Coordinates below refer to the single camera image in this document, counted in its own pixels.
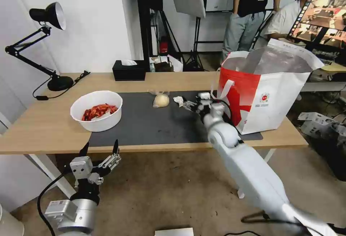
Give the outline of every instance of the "lamp base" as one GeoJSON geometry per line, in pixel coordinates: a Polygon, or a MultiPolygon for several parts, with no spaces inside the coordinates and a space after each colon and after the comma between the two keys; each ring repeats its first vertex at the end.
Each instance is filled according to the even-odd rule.
{"type": "Polygon", "coordinates": [[[71,88],[73,86],[73,79],[67,76],[52,77],[47,84],[50,91],[61,91],[71,88]]]}

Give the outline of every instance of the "computer screen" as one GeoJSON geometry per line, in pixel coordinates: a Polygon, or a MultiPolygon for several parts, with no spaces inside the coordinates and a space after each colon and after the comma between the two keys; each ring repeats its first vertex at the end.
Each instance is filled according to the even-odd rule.
{"type": "Polygon", "coordinates": [[[288,38],[310,49],[341,51],[346,47],[346,0],[307,0],[288,38]]]}

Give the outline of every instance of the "lamp arm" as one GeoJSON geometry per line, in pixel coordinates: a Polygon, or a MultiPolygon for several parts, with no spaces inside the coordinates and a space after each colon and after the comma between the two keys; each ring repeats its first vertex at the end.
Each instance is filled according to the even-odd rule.
{"type": "Polygon", "coordinates": [[[40,29],[38,29],[37,31],[35,31],[34,33],[32,33],[32,34],[30,34],[29,36],[25,37],[24,39],[21,39],[20,41],[16,42],[16,43],[13,44],[13,45],[7,46],[7,47],[5,48],[5,51],[6,51],[8,54],[10,54],[10,55],[12,55],[12,56],[14,56],[14,57],[20,59],[21,61],[24,61],[25,63],[31,65],[32,67],[34,67],[34,68],[36,68],[36,69],[38,69],[38,70],[40,70],[40,71],[42,71],[42,72],[44,72],[44,73],[46,73],[47,75],[49,75],[49,76],[51,76],[51,77],[58,77],[59,75],[56,74],[56,71],[55,71],[55,70],[54,70],[54,71],[50,71],[50,70],[48,70],[46,67],[44,67],[44,66],[42,66],[42,65],[39,65],[39,64],[33,62],[32,60],[30,60],[30,59],[28,59],[28,58],[26,58],[26,57],[20,55],[20,52],[21,52],[22,50],[25,50],[26,48],[28,48],[28,47],[34,45],[35,43],[37,43],[37,42],[39,42],[40,40],[42,40],[42,39],[46,38],[47,36],[49,36],[49,35],[50,35],[50,29],[51,29],[51,28],[50,28],[49,26],[43,26],[43,27],[41,27],[40,29]],[[28,40],[29,38],[31,38],[32,36],[35,36],[36,34],[38,34],[38,33],[40,33],[40,32],[43,32],[44,35],[41,36],[41,37],[39,37],[39,38],[37,38],[37,39],[34,40],[34,41],[31,41],[31,42],[22,44],[22,42],[28,40]]]}

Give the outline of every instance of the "white bowl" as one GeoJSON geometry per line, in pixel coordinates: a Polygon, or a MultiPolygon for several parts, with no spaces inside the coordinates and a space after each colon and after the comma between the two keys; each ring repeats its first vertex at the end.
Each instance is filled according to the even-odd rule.
{"type": "Polygon", "coordinates": [[[91,132],[102,132],[115,126],[121,119],[121,107],[123,106],[123,99],[119,94],[112,91],[95,91],[78,98],[73,103],[70,109],[71,117],[79,122],[86,130],[91,132]],[[86,109],[99,104],[115,105],[118,110],[113,114],[104,118],[100,117],[98,120],[82,121],[83,114],[86,109]]]}

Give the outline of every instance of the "lamp shade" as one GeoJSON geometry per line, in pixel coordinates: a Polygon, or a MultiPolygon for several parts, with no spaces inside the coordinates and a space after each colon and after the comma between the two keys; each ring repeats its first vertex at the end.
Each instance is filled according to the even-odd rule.
{"type": "Polygon", "coordinates": [[[46,9],[32,8],[29,10],[29,15],[34,21],[49,22],[58,29],[66,29],[64,12],[58,2],[51,3],[46,9]]]}

